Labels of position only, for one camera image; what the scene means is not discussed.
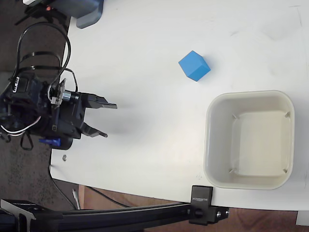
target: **black cable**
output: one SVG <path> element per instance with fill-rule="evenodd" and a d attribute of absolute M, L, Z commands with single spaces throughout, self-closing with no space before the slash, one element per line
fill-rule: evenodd
<path fill-rule="evenodd" d="M 49 51 L 39 51 L 39 52 L 31 52 L 31 53 L 28 53 L 26 55 L 24 55 L 19 63 L 22 63 L 23 61 L 25 61 L 26 59 L 30 58 L 30 57 L 35 57 L 35 56 L 53 56 L 55 58 L 57 58 L 58 60 L 58 65 L 59 67 L 61 67 L 61 58 L 59 55 L 57 55 L 56 53 L 54 52 L 49 52 Z"/>
<path fill-rule="evenodd" d="M 122 207 L 124 207 L 124 208 L 130 208 L 130 206 L 127 206 L 127 205 L 122 204 L 122 203 L 120 203 L 120 202 L 118 202 L 118 201 L 115 201 L 114 199 L 112 199 L 112 198 L 106 196 L 104 193 L 101 193 L 100 191 L 96 190 L 96 189 L 93 188 L 93 187 L 89 187 L 89 186 L 86 186 L 86 187 L 89 188 L 89 189 L 91 189 L 92 191 L 96 192 L 97 194 L 100 194 L 102 197 L 105 197 L 107 200 L 109 200 L 109 201 L 111 201 L 111 202 L 113 202 L 113 203 L 115 203 L 115 204 L 117 204 L 117 205 L 120 205 L 120 206 L 122 206 Z"/>
<path fill-rule="evenodd" d="M 30 67 L 20 68 L 19 73 L 22 73 L 22 72 L 25 72 L 25 71 L 33 71 L 33 70 L 58 70 L 59 71 L 59 67 L 46 66 L 46 65 L 32 65 Z M 72 73 L 73 78 L 74 78 L 74 82 L 75 82 L 75 92 L 78 92 L 78 85 L 77 85 L 75 73 L 71 69 L 68 69 L 68 68 L 65 68 L 64 70 Z"/>
<path fill-rule="evenodd" d="M 51 163 L 52 163 L 52 152 L 51 152 L 51 154 L 50 154 L 50 158 L 49 158 L 49 167 L 48 167 L 48 170 L 47 170 L 47 172 L 48 172 L 48 174 L 49 174 L 49 177 L 50 177 L 50 179 L 52 180 L 52 182 L 53 182 L 53 184 L 54 184 L 54 186 L 56 187 L 56 189 L 61 193 L 61 195 L 70 203 L 70 205 L 72 206 L 72 208 L 74 209 L 74 210 L 77 210 L 77 207 L 73 204 L 73 202 L 71 202 L 71 200 L 61 191 L 61 189 L 57 186 L 57 184 L 55 183 L 55 181 L 54 181 L 54 179 L 53 179 L 53 177 L 52 177 L 52 175 L 50 174 L 50 166 L 51 166 Z"/>
<path fill-rule="evenodd" d="M 70 44 L 70 41 L 69 41 L 69 38 L 67 37 L 67 35 L 63 32 L 63 30 L 58 27 L 57 25 L 55 24 L 51 24 L 51 23 L 45 23 L 45 22 L 40 22 L 40 23 L 35 23 L 29 27 L 27 27 L 24 32 L 22 33 L 22 35 L 19 37 L 19 40 L 18 40 L 18 45 L 17 45 L 17 61 L 16 61 L 16 66 L 15 66 L 15 70 L 14 70 L 14 73 L 12 75 L 12 79 L 11 79 L 11 84 L 14 85 L 15 83 L 15 79 L 19 73 L 19 66 L 20 66 L 20 48 L 21 48 L 21 44 L 22 44 L 22 40 L 25 36 L 25 34 L 32 28 L 34 27 L 37 27 L 37 26 L 48 26 L 48 27 L 52 27 L 56 30 L 58 30 L 61 35 L 63 36 L 63 38 L 66 40 L 67 42 L 67 45 L 68 45 L 68 55 L 67 55 L 67 58 L 66 58 L 66 61 L 64 62 L 64 65 L 61 67 L 61 69 L 59 70 L 59 73 L 56 75 L 56 77 L 54 78 L 54 80 L 51 82 L 51 84 L 49 85 L 49 88 L 51 88 L 53 86 L 53 84 L 58 80 L 58 78 L 60 77 L 60 75 L 63 73 L 63 71 L 66 69 L 68 63 L 69 63 L 69 60 L 70 60 L 70 56 L 71 56 L 71 44 Z"/>

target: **dark carpet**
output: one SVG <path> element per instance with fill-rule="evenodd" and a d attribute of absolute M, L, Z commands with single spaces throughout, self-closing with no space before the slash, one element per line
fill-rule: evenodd
<path fill-rule="evenodd" d="M 26 5 L 22 0 L 0 1 L 0 72 L 14 70 L 17 42 L 26 27 L 45 21 L 30 18 L 15 26 L 14 23 L 24 16 L 25 8 Z M 25 36 L 22 54 L 53 51 L 62 57 L 64 46 L 65 41 L 58 32 L 47 27 L 39 27 Z M 30 64 L 35 62 L 37 65 L 56 65 L 56 60 L 48 57 L 29 62 Z M 38 137 L 33 136 L 32 139 L 34 142 L 32 151 L 20 148 L 20 138 L 14 138 L 9 144 L 0 140 L 0 199 L 28 200 L 53 210 L 71 209 L 70 204 L 57 191 L 48 175 L 51 149 L 38 143 Z M 78 189 L 78 186 L 57 180 L 56 183 L 74 202 L 72 188 Z"/>

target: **white bowl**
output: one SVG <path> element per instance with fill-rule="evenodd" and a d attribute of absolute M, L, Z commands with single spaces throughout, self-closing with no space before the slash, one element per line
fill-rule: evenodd
<path fill-rule="evenodd" d="M 294 106 L 285 93 L 218 96 L 207 110 L 206 177 L 219 188 L 279 188 L 292 172 L 294 127 Z"/>

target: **white wire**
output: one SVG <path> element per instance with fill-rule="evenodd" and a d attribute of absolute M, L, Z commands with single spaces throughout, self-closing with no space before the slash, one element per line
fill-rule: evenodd
<path fill-rule="evenodd" d="M 22 135 L 23 133 L 25 133 L 25 131 L 23 131 L 19 134 L 9 134 L 9 135 L 12 136 L 12 137 L 18 137 L 18 136 Z"/>
<path fill-rule="evenodd" d="M 21 132 L 24 132 L 24 131 L 28 130 L 30 127 L 32 127 L 32 126 L 34 126 L 35 124 L 37 124 L 37 123 L 39 122 L 40 119 L 41 119 L 41 116 L 38 117 L 38 119 L 37 119 L 34 123 L 32 123 L 31 125 L 29 125 L 29 126 L 23 128 L 23 129 L 21 129 L 21 130 L 18 130 L 18 131 L 9 131 L 9 130 L 5 129 L 4 126 L 2 126 L 2 125 L 1 125 L 1 128 L 4 129 L 4 130 L 5 130 L 7 133 L 9 133 L 9 134 L 18 134 L 18 133 L 21 133 Z"/>

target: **black mount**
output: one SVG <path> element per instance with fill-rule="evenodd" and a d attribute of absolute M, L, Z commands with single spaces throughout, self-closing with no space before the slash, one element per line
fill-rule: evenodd
<path fill-rule="evenodd" d="M 225 219 L 229 208 L 211 206 L 212 187 L 192 186 L 191 203 L 115 210 L 52 211 L 28 201 L 1 200 L 1 231 L 133 232 L 189 220 L 208 225 Z"/>

